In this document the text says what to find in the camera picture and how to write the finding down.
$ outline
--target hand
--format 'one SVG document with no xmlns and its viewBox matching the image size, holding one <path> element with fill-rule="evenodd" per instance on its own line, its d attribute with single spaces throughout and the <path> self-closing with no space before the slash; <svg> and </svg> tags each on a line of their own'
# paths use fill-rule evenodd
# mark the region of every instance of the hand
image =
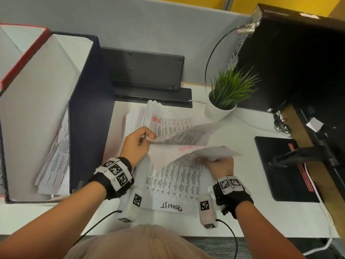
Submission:
<svg viewBox="0 0 345 259">
<path fill-rule="evenodd" d="M 205 165 L 216 180 L 226 175 L 234 175 L 234 159 L 232 157 L 220 158 L 216 161 L 210 161 L 207 157 L 198 157 L 196 160 Z"/>
<path fill-rule="evenodd" d="M 150 141 L 146 139 L 146 136 L 152 140 L 157 138 L 154 132 L 146 126 L 143 126 L 126 136 L 123 142 L 120 157 L 127 158 L 132 168 L 134 168 L 149 151 Z"/>
</svg>

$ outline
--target person's left hand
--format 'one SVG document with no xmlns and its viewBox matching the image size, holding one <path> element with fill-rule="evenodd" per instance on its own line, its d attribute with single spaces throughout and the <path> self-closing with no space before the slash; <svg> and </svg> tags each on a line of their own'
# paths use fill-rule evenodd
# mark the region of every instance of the person's left hand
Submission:
<svg viewBox="0 0 345 259">
<path fill-rule="evenodd" d="M 134 168 L 149 151 L 150 141 L 146 139 L 146 136 L 142 137 L 143 135 L 148 136 L 151 140 L 157 138 L 154 132 L 146 126 L 143 126 L 126 136 L 123 142 L 120 157 L 125 157 L 132 165 L 132 168 Z"/>
</svg>

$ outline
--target desk surface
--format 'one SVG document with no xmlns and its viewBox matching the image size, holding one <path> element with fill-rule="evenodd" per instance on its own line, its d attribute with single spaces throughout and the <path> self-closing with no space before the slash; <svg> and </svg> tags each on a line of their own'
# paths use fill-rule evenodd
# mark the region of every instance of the desk surface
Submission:
<svg viewBox="0 0 345 259">
<path fill-rule="evenodd" d="M 194 100 L 206 101 L 209 88 L 206 91 L 204 86 L 188 84 L 183 84 L 183 87 L 192 88 Z M 137 103 L 115 103 L 104 159 L 117 156 L 119 153 L 123 141 L 121 131 L 124 130 L 126 114 L 136 107 L 143 106 L 143 104 Z M 192 109 L 182 108 L 182 110 L 190 112 L 192 115 L 203 115 L 204 108 L 203 104 L 193 102 Z M 273 116 L 265 112 L 238 108 L 222 122 L 225 125 L 211 136 L 208 145 L 226 145 L 241 154 L 234 158 L 234 173 L 251 191 L 255 206 L 260 212 L 286 237 L 329 237 L 327 219 L 319 204 L 277 202 L 271 196 L 254 137 L 285 138 L 287 136 L 275 131 Z M 118 205 L 119 200 L 117 199 L 104 201 L 85 229 L 88 230 L 105 215 L 116 210 Z M 12 234 L 51 207 L 52 205 L 0 205 L 0 235 Z M 233 219 L 231 215 L 223 216 L 218 212 L 217 216 L 229 224 L 236 236 L 243 236 L 237 220 Z M 179 213 L 141 209 L 138 220 L 132 223 L 132 226 L 138 224 L 158 224 L 182 236 L 232 236 L 231 232 L 222 224 L 217 229 L 206 230 L 201 226 L 199 217 Z M 110 217 L 89 234 L 101 235 L 126 227 L 128 224 Z M 339 236 L 334 227 L 332 227 L 332 235 L 333 237 Z"/>
</svg>

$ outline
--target beige shirt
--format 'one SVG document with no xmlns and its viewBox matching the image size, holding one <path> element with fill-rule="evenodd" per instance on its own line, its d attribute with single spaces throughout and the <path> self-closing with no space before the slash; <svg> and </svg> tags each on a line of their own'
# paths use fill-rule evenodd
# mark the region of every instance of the beige shirt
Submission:
<svg viewBox="0 0 345 259">
<path fill-rule="evenodd" d="M 156 225 L 139 225 L 90 238 L 65 259 L 212 259 L 179 235 Z"/>
</svg>

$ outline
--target white cable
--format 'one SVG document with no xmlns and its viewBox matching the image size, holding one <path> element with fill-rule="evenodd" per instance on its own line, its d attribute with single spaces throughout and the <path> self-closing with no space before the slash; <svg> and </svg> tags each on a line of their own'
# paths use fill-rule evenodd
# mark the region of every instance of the white cable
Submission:
<svg viewBox="0 0 345 259">
<path fill-rule="evenodd" d="M 317 189 L 316 189 L 316 187 L 315 187 L 315 184 L 314 184 L 314 182 L 313 182 L 313 179 L 311 178 L 311 176 L 310 176 L 310 174 L 309 174 L 309 171 L 308 171 L 308 168 L 307 168 L 307 165 L 306 165 L 306 164 L 304 164 L 304 168 L 305 168 L 305 172 L 306 172 L 306 174 L 307 174 L 307 176 L 308 176 L 310 182 L 312 183 L 312 186 L 313 186 L 313 188 L 314 188 L 314 191 L 315 191 L 315 193 L 316 193 L 316 196 L 317 196 L 317 198 L 318 198 L 319 201 L 320 201 L 321 209 L 322 209 L 323 213 L 325 214 L 326 218 L 328 219 L 328 220 L 327 220 L 327 221 L 328 221 L 328 230 L 329 230 L 329 232 L 330 232 L 330 238 L 328 239 L 327 243 L 326 243 L 323 247 L 315 248 L 315 249 L 312 249 L 312 250 L 310 250 L 310 251 L 308 251 L 308 252 L 303 253 L 303 255 L 306 256 L 306 255 L 310 255 L 310 254 L 312 254 L 312 253 L 316 253 L 316 252 L 320 252 L 320 251 L 326 250 L 327 248 L 330 247 L 330 244 L 332 243 L 332 240 L 333 240 L 333 237 L 332 237 L 332 229 L 331 229 L 331 224 L 330 224 L 330 223 L 332 223 L 332 225 L 334 225 L 334 223 L 333 223 L 333 219 L 332 219 L 331 215 L 329 214 L 327 208 L 325 207 L 324 203 L 323 203 L 322 200 L 321 200 L 321 197 L 320 197 L 320 195 L 319 195 L 319 193 L 318 193 L 318 191 L 317 191 Z"/>
<path fill-rule="evenodd" d="M 198 100 L 189 100 L 190 102 L 196 102 L 196 103 L 201 103 L 201 104 L 206 104 L 206 103 L 204 103 L 204 102 L 202 102 L 202 101 L 198 101 Z"/>
<path fill-rule="evenodd" d="M 253 125 L 251 125 L 251 124 L 249 124 L 249 123 L 243 121 L 241 118 L 239 118 L 239 117 L 238 117 L 237 115 L 235 115 L 234 113 L 233 113 L 233 115 L 234 115 L 237 119 L 239 119 L 241 122 L 243 122 L 244 124 L 246 124 L 246 125 L 248 125 L 248 126 L 250 126 L 250 127 L 252 127 L 252 128 L 255 128 L 255 129 L 258 129 L 258 130 L 262 130 L 262 131 L 266 131 L 266 132 L 270 132 L 270 133 L 274 133 L 274 134 L 284 135 L 283 133 L 275 132 L 275 131 L 272 131 L 272 130 L 266 130 L 266 129 L 263 129 L 263 128 L 260 128 L 260 127 L 253 126 Z"/>
</svg>

